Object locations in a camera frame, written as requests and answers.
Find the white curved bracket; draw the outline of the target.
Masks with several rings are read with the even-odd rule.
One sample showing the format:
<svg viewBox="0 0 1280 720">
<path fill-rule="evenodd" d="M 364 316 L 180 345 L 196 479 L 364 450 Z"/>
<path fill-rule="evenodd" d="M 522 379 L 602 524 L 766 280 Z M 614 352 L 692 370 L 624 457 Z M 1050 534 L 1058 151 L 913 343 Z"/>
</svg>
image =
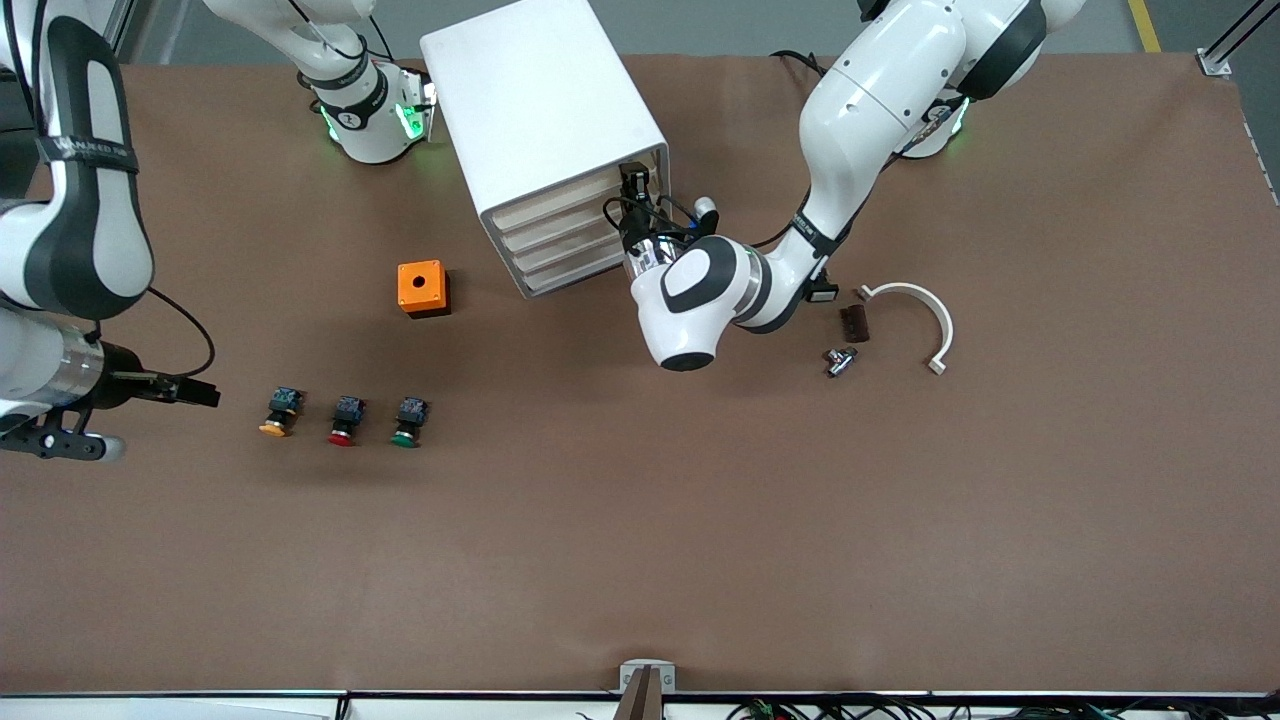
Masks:
<svg viewBox="0 0 1280 720">
<path fill-rule="evenodd" d="M 873 299 L 878 299 L 879 296 L 891 293 L 900 293 L 915 299 L 924 304 L 934 315 L 934 319 L 940 324 L 940 347 L 929 357 L 927 366 L 936 375 L 943 375 L 947 370 L 946 357 L 954 347 L 956 336 L 956 325 L 951 311 L 934 292 L 920 284 L 909 282 L 890 282 L 876 287 L 863 284 L 858 288 L 859 297 L 867 302 Z"/>
</svg>

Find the aluminium frame profile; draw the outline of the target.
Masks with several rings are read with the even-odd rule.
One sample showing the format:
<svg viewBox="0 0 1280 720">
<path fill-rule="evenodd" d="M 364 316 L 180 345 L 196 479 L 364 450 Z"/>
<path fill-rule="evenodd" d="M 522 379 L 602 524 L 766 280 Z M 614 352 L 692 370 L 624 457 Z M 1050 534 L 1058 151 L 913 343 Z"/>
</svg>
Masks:
<svg viewBox="0 0 1280 720">
<path fill-rule="evenodd" d="M 1230 58 L 1280 13 L 1280 0 L 1253 0 L 1208 47 L 1198 47 L 1197 61 L 1208 77 L 1229 77 L 1233 73 Z"/>
<path fill-rule="evenodd" d="M 123 56 L 131 18 L 138 0 L 92 0 L 93 23 L 116 56 Z"/>
</svg>

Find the white drawer cabinet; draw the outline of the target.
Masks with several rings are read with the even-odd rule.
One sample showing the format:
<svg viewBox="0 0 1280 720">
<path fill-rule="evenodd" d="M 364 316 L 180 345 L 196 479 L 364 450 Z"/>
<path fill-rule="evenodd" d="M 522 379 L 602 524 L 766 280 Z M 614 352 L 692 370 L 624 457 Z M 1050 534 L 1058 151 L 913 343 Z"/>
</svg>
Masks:
<svg viewBox="0 0 1280 720">
<path fill-rule="evenodd" d="M 622 190 L 628 161 L 649 167 L 654 192 L 669 191 L 669 146 L 589 0 L 516 0 L 419 45 L 477 219 L 513 282 L 490 210 L 605 168 Z M 613 229 L 617 196 L 602 205 Z M 617 231 L 611 242 L 623 251 Z"/>
</svg>

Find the orange box with hole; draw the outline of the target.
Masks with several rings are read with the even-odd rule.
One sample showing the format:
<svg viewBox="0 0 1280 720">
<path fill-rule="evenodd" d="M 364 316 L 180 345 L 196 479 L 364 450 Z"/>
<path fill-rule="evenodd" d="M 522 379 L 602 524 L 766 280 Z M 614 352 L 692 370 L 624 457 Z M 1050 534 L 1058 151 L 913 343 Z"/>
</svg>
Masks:
<svg viewBox="0 0 1280 720">
<path fill-rule="evenodd" d="M 411 319 L 452 314 L 451 277 L 438 259 L 399 264 L 396 291 L 401 311 Z"/>
</svg>

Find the red mushroom push button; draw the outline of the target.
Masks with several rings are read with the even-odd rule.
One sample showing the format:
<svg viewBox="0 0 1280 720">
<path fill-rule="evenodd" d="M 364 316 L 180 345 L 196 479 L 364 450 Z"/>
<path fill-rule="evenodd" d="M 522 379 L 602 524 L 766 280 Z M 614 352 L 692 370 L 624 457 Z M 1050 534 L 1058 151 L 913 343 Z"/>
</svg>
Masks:
<svg viewBox="0 0 1280 720">
<path fill-rule="evenodd" d="M 332 429 L 326 437 L 330 445 L 352 447 L 365 414 L 366 401 L 356 396 L 340 396 L 332 416 Z"/>
</svg>

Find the white plastic drawer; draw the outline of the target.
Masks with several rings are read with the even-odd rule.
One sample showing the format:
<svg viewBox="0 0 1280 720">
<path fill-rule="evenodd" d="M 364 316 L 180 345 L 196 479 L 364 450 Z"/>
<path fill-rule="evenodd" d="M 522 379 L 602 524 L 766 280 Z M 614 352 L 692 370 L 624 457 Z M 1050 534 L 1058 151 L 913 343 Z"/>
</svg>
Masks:
<svg viewBox="0 0 1280 720">
<path fill-rule="evenodd" d="M 526 297 L 552 293 L 567 286 L 585 281 L 589 277 L 618 266 L 623 251 L 617 242 L 599 243 L 593 247 L 559 247 L 557 255 L 535 258 L 529 268 L 516 266 L 516 284 Z"/>
<path fill-rule="evenodd" d="M 512 231 L 534 222 L 549 219 L 591 199 L 612 196 L 620 187 L 617 169 L 602 169 L 572 179 L 539 193 L 520 199 L 489 211 L 493 225 L 499 231 Z"/>
<path fill-rule="evenodd" d="M 572 258 L 588 252 L 602 245 L 608 245 L 616 240 L 616 231 L 605 219 L 584 222 L 573 228 L 564 228 L 563 232 L 515 247 L 515 242 L 508 242 L 509 255 L 515 265 L 526 275 L 545 272 L 561 263 L 568 263 Z"/>
<path fill-rule="evenodd" d="M 573 228 L 580 223 L 591 222 L 596 218 L 603 219 L 602 215 L 603 202 L 607 199 L 614 197 L 620 193 L 621 193 L 621 182 L 620 187 L 612 196 L 602 196 L 598 199 L 588 200 L 586 202 L 582 202 L 576 208 L 571 208 L 570 210 L 557 213 L 549 219 L 534 222 L 527 225 L 515 228 L 512 231 L 499 231 L 497 228 L 495 229 L 498 231 L 500 242 L 507 249 L 509 241 L 515 242 L 516 249 L 521 249 L 522 246 L 531 243 L 534 241 L 544 240 L 549 236 L 563 232 L 564 228 Z"/>
</svg>

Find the grey metal mounting bracket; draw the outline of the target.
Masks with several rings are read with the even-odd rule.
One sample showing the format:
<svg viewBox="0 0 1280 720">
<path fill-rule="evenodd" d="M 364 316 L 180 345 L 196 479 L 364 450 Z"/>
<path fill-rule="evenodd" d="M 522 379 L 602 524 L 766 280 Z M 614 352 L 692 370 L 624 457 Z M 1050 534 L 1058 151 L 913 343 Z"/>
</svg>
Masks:
<svg viewBox="0 0 1280 720">
<path fill-rule="evenodd" d="M 676 665 L 631 659 L 620 666 L 620 700 L 612 720 L 667 720 L 666 696 L 676 691 Z"/>
</svg>

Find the green mushroom push button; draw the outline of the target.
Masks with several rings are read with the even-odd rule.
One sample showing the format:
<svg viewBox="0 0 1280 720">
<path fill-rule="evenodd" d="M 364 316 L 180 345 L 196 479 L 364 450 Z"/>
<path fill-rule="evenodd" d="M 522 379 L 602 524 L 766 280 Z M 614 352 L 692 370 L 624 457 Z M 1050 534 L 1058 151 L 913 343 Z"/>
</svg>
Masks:
<svg viewBox="0 0 1280 720">
<path fill-rule="evenodd" d="M 407 396 L 399 404 L 396 414 L 396 432 L 390 442 L 402 448 L 415 448 L 430 415 L 430 404 L 422 398 Z"/>
</svg>

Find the yellow mushroom push button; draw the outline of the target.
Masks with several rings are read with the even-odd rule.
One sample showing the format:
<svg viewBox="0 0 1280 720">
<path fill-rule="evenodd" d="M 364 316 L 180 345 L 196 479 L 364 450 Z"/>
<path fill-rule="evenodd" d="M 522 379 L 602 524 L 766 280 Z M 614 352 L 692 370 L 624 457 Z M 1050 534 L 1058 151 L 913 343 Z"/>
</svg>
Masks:
<svg viewBox="0 0 1280 720">
<path fill-rule="evenodd" d="M 291 387 L 278 387 L 268 404 L 268 416 L 259 425 L 259 430 L 276 438 L 289 436 L 303 401 L 303 392 Z"/>
</svg>

